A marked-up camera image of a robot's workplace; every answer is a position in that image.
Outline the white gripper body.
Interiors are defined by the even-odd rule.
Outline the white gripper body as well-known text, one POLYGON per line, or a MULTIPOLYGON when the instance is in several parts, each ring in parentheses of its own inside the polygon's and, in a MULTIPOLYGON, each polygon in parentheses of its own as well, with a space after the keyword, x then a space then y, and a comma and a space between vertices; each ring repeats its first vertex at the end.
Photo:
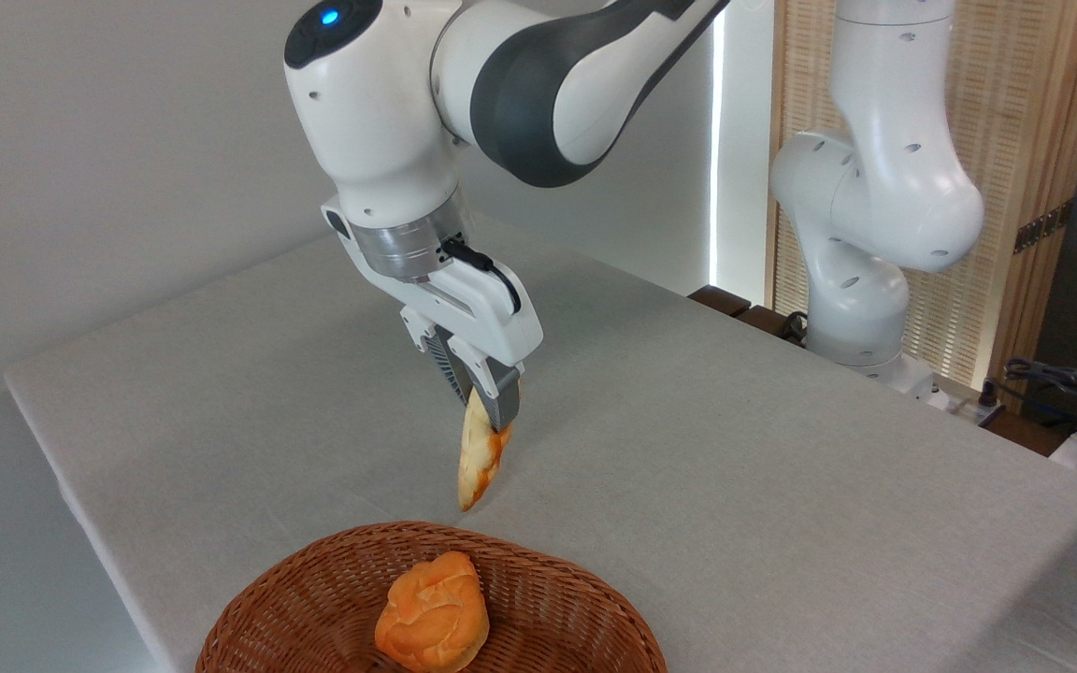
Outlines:
POLYGON ((496 362, 517 365, 538 348, 543 331, 524 286, 504 265, 479 271, 466 261, 449 257, 426 279, 410 282, 373 271, 360 251, 355 229, 342 221, 338 199, 322 206, 323 216, 337 230, 342 248, 370 284, 392 295, 403 306, 461 337, 496 362))

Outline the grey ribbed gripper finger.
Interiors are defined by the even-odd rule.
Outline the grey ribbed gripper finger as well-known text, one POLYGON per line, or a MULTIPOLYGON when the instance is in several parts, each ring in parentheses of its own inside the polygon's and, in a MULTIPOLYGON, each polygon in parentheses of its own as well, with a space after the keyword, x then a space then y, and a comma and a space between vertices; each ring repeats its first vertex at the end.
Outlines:
POLYGON ((478 393, 493 430, 501 431, 512 425, 520 413, 520 382, 524 364, 501 363, 461 337, 452 337, 450 345, 473 380, 467 403, 471 393, 478 393))
POLYGON ((471 380, 465 364, 456 356, 452 350, 452 345, 450 345, 452 332, 440 327, 439 324, 415 309, 401 309, 400 316, 416 350, 431 357, 440 375, 444 376, 446 383, 454 391, 457 399, 466 406, 468 394, 473 389, 473 380, 471 380))

